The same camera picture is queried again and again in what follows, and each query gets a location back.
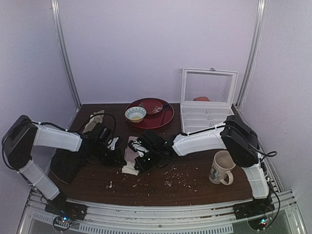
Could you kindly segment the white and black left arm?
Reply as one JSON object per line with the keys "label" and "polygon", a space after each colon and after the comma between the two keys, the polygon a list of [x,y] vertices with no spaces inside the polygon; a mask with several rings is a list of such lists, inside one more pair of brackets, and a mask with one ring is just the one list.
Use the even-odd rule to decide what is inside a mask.
{"label": "white and black left arm", "polygon": [[120,138],[102,122],[88,123],[87,131],[71,131],[51,122],[35,122],[21,115],[1,141],[6,166],[38,190],[48,201],[64,202],[64,192],[35,163],[34,147],[54,148],[52,173],[61,181],[69,182],[89,157],[96,157],[105,166],[124,166],[118,143]]}

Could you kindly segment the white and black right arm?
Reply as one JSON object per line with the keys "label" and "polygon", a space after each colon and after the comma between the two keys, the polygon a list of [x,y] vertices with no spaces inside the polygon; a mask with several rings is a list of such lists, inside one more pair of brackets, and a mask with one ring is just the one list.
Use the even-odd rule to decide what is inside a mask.
{"label": "white and black right arm", "polygon": [[277,152],[262,152],[256,132],[238,116],[227,116],[223,123],[207,129],[180,132],[168,140],[148,129],[136,140],[130,140],[128,147],[139,154],[135,158],[135,169],[141,173],[156,166],[160,161],[170,160],[175,156],[224,149],[229,152],[234,163],[244,170],[252,189],[253,201],[267,203],[271,198],[263,161],[276,156]]}

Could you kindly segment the pink and cream underwear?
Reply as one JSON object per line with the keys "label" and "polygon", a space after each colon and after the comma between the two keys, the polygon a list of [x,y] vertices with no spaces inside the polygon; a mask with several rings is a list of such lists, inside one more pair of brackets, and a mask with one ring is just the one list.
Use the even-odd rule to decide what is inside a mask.
{"label": "pink and cream underwear", "polygon": [[135,169],[135,159],[139,156],[138,152],[132,151],[129,146],[125,149],[124,159],[126,165],[122,167],[122,173],[137,176],[139,170]]}

